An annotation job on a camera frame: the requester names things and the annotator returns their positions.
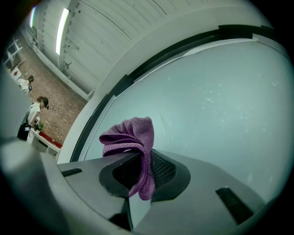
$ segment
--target microfiber towel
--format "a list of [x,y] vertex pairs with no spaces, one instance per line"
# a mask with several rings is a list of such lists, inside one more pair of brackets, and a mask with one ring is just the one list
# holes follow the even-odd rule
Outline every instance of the microfiber towel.
[[154,128],[150,117],[134,117],[112,126],[100,138],[104,144],[103,157],[138,149],[142,152],[142,171],[138,182],[129,191],[129,197],[139,192],[142,200],[149,200],[155,188],[151,175],[151,150],[154,144]]

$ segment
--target white counter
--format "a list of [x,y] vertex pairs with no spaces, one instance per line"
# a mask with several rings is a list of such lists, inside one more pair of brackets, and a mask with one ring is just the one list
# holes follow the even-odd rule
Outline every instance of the white counter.
[[45,152],[52,155],[57,162],[61,149],[46,140],[43,136],[37,134],[34,129],[30,130],[27,142],[34,146],[39,152]]

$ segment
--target person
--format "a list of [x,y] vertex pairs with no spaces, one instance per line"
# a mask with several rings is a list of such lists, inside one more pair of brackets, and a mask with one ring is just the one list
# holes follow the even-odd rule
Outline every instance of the person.
[[27,80],[24,80],[22,78],[16,80],[16,83],[18,86],[24,91],[25,94],[29,93],[29,86],[32,84],[34,81],[34,77],[31,75]]
[[24,141],[27,140],[30,129],[32,127],[36,128],[35,120],[40,114],[40,110],[42,108],[49,109],[48,104],[49,104],[49,100],[47,97],[39,96],[39,98],[37,99],[37,102],[35,102],[29,107],[29,110],[23,120],[23,123],[18,130],[18,134],[17,134],[18,138]]

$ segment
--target black vent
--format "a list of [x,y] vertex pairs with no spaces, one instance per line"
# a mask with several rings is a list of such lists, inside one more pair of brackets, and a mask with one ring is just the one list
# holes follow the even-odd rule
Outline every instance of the black vent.
[[71,170],[68,170],[68,171],[62,171],[61,174],[64,177],[67,177],[67,176],[70,176],[70,175],[73,175],[73,174],[77,174],[77,173],[80,173],[80,172],[83,172],[82,169],[75,168],[75,169],[71,169]]
[[241,224],[253,216],[253,212],[240,200],[240,198],[237,197],[237,195],[229,187],[218,189],[216,193],[225,204],[237,224]]

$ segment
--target ceiling beam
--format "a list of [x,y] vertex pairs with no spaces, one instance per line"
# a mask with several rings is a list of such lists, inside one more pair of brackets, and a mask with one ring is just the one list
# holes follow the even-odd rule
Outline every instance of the ceiling beam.
[[66,35],[68,34],[68,27],[71,21],[71,18],[74,15],[74,10],[77,7],[79,3],[79,0],[71,0],[67,9],[69,10],[69,15],[67,18],[67,21],[65,22],[64,25],[64,30],[62,33],[62,39],[61,39],[61,49],[60,49],[60,55],[58,57],[58,68],[61,72],[64,71],[64,45],[65,45],[65,39],[66,39]]

